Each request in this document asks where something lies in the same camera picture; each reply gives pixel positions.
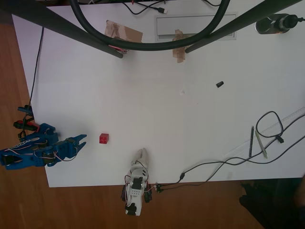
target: black pen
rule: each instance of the black pen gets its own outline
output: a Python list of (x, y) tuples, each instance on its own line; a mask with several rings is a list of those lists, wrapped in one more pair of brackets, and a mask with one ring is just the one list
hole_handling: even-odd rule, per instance
[(251, 128), (251, 139), (250, 139), (249, 157), (252, 157), (253, 134), (254, 134), (254, 126), (252, 126), (252, 128)]

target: black hose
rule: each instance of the black hose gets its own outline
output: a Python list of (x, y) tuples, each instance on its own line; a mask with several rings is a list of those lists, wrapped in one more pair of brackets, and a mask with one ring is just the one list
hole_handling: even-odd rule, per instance
[(119, 48), (123, 49), (130, 49), (130, 50), (139, 50), (139, 51), (160, 51), (160, 50), (169, 50), (169, 49), (176, 49), (184, 46), (188, 46), (191, 44), (194, 44), (201, 39), (203, 39), (205, 36), (209, 35), (213, 30), (216, 29), (220, 21), (222, 20), (228, 5), (230, 3), (230, 0), (222, 0), (220, 3), (220, 6), (213, 17), (210, 24), (205, 27), (201, 32), (198, 34), (184, 38), (182, 40), (173, 41), (173, 42), (162, 42), (162, 43), (137, 43), (137, 42), (127, 42), (118, 40), (115, 38), (108, 37), (99, 31), (97, 31), (95, 28), (93, 28), (90, 23), (87, 21), (85, 16), (83, 15), (81, 8), (77, 2), (77, 0), (70, 0), (70, 4), (72, 7), (72, 10), (81, 24), (81, 26), (91, 35), (95, 36), (99, 40), (103, 41), (104, 43), (108, 45), (113, 45)]

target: black cable clip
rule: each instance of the black cable clip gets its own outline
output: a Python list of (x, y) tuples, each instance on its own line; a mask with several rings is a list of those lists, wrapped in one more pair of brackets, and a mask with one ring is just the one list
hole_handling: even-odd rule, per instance
[(283, 143), (284, 140), (280, 137), (280, 135), (275, 136), (276, 140), (278, 140), (280, 143)]

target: small black cap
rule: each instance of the small black cap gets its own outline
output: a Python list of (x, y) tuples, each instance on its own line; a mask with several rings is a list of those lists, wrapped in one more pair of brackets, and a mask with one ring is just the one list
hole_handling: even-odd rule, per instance
[(221, 82), (219, 82), (218, 84), (216, 84), (216, 86), (219, 88), (219, 87), (221, 87), (223, 84), (224, 84), (224, 82), (221, 81)]

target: white wire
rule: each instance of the white wire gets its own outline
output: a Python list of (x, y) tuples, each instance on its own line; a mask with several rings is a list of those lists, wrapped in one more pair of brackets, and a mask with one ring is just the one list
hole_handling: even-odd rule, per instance
[[(76, 149), (76, 155), (74, 156), (74, 158), (76, 158), (77, 154), (78, 154), (78, 150), (76, 147), (74, 147)], [(57, 156), (58, 151), (54, 151), (54, 155), (60, 160), (60, 161), (72, 161), (74, 158), (72, 158), (71, 160), (64, 160), (61, 159), (59, 156)]]

